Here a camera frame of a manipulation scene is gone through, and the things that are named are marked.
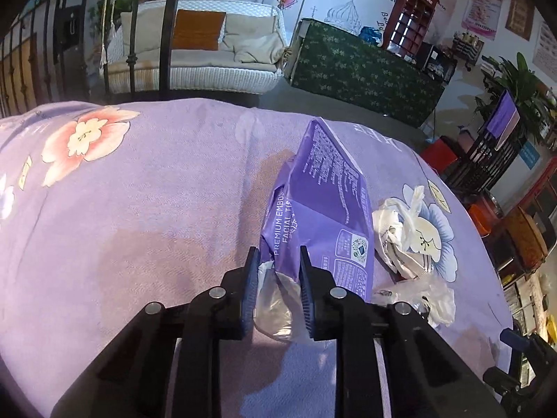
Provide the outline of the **purple facial tissue pack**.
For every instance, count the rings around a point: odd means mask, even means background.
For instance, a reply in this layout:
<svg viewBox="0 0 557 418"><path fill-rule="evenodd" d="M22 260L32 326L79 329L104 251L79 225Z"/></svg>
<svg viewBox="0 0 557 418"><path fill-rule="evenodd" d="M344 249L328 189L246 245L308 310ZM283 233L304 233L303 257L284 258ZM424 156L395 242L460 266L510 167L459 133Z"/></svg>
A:
<svg viewBox="0 0 557 418"><path fill-rule="evenodd" d="M310 121L297 153L277 175L260 233L260 260L298 281L301 246L338 286L369 299L374 235L366 179L322 119Z"/></svg>

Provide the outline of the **purple towel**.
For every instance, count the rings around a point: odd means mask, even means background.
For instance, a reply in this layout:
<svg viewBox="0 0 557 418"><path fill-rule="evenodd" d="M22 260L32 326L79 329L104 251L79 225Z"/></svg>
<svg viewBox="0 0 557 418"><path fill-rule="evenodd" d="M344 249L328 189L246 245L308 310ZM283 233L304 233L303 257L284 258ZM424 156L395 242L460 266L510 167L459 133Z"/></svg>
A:
<svg viewBox="0 0 557 418"><path fill-rule="evenodd" d="M510 137L520 120L513 97L505 91L497 103L495 112L487 125L487 132L496 141L495 150L499 151Z"/></svg>

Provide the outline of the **red telephone booth cabinet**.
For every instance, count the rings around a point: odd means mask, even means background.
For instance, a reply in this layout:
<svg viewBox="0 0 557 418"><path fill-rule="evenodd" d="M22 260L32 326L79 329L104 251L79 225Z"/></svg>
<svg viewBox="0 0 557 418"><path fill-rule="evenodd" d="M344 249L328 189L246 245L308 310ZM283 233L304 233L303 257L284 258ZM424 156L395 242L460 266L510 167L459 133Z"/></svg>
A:
<svg viewBox="0 0 557 418"><path fill-rule="evenodd" d="M413 59L424 41L439 0L395 0L382 48Z"/></svg>

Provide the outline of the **purple floral bed sheet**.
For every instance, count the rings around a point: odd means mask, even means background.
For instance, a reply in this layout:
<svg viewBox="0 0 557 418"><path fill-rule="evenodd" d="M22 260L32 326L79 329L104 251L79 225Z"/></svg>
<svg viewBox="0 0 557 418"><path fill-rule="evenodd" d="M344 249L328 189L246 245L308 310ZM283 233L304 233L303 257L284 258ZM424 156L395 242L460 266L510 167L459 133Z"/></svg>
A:
<svg viewBox="0 0 557 418"><path fill-rule="evenodd" d="M25 414L57 401L148 302L189 302L258 245L282 164L309 115L208 99L135 103L103 157L49 169L89 103L1 122L1 381ZM512 317L477 230L418 154L384 130L330 121L366 176L375 209L423 184L457 259L455 322L437 331L479 378L508 371ZM335 344L290 345L254 330L223 342L223 417L333 417Z"/></svg>

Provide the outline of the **black metal rack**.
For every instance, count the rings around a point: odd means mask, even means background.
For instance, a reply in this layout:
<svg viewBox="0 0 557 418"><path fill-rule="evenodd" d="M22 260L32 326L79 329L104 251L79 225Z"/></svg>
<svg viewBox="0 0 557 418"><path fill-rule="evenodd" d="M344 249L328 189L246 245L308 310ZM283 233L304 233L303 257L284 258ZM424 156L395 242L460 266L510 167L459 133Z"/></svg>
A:
<svg viewBox="0 0 557 418"><path fill-rule="evenodd" d="M525 145L529 132L519 118L504 141L487 130L489 120L474 116L456 137L442 136L456 160L441 174L445 184L458 196L490 190L503 176Z"/></svg>

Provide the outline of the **black metal bed frame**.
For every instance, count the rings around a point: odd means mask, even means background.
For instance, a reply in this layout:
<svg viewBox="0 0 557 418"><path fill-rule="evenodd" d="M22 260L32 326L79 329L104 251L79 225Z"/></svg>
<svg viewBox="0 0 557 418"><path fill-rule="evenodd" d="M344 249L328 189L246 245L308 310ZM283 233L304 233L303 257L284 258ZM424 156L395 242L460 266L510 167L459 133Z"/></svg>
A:
<svg viewBox="0 0 557 418"><path fill-rule="evenodd" d="M1 6L1 115L62 101L165 98L179 0L16 0Z"/></svg>

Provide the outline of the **white paper wad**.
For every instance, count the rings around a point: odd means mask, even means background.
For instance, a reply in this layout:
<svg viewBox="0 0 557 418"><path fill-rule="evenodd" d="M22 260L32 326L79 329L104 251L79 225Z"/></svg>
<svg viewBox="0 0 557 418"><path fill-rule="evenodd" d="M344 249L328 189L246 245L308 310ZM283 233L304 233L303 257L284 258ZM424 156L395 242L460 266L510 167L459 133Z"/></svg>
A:
<svg viewBox="0 0 557 418"><path fill-rule="evenodd" d="M384 264L403 279L433 273L441 257L439 231L419 214L424 205L424 187L411 189L410 203L391 197L372 212L375 250Z"/></svg>

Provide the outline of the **orange cushion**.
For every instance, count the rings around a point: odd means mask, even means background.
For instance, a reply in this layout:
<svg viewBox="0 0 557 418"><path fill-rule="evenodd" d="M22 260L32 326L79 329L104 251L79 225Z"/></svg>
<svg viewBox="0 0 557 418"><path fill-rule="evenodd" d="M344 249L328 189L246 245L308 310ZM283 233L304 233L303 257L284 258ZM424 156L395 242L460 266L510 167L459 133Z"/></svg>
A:
<svg viewBox="0 0 557 418"><path fill-rule="evenodd" d="M172 48L216 51L226 14L180 9L175 19Z"/></svg>

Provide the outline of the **green potted plant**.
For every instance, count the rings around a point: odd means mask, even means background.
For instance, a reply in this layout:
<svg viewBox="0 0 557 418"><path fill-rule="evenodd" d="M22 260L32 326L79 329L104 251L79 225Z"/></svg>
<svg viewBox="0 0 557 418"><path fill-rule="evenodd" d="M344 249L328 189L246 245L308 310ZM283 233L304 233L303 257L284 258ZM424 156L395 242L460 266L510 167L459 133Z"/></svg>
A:
<svg viewBox="0 0 557 418"><path fill-rule="evenodd" d="M504 57L498 60L482 56L483 85L489 99L476 97L475 112L486 122L495 110L503 93L512 97L520 115L519 126L524 133L533 136L538 144L544 144L550 130L556 125L556 96L531 70L522 53L515 61Z"/></svg>

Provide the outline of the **white plastic bag trash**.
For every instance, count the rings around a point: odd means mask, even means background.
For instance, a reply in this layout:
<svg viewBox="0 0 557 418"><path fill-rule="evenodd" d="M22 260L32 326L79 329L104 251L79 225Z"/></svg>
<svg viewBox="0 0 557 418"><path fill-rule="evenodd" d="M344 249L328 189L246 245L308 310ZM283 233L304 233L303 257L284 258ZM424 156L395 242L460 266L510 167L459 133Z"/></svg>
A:
<svg viewBox="0 0 557 418"><path fill-rule="evenodd" d="M254 324L265 335L281 341L311 342L304 322L300 286L286 274L276 271L272 261L258 269L258 296ZM382 307L408 303L432 327L451 326L455 321L454 290L437 274L424 274L393 286L373 291L371 303Z"/></svg>

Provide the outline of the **red bag on floor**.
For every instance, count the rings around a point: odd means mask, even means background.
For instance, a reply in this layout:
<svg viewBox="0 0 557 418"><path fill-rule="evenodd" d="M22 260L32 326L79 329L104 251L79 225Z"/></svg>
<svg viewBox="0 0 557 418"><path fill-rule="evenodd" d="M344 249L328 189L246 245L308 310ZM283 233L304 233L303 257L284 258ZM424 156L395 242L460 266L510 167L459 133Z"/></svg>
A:
<svg viewBox="0 0 557 418"><path fill-rule="evenodd" d="M440 175L458 159L452 147L453 141L446 136L442 136L430 144L420 154L420 157L422 157L423 161L426 161L431 169Z"/></svg>

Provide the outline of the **white wicker swing sofa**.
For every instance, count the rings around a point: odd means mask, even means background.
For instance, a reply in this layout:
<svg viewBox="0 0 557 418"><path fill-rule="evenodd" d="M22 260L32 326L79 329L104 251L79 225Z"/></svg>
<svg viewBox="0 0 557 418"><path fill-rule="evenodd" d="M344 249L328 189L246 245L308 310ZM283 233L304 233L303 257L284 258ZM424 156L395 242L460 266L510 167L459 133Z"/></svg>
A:
<svg viewBox="0 0 557 418"><path fill-rule="evenodd" d="M264 94L283 76L286 31L281 9L239 0L179 0L168 57L162 56L166 3L124 12L99 67L112 94L159 89L160 67L172 91Z"/></svg>

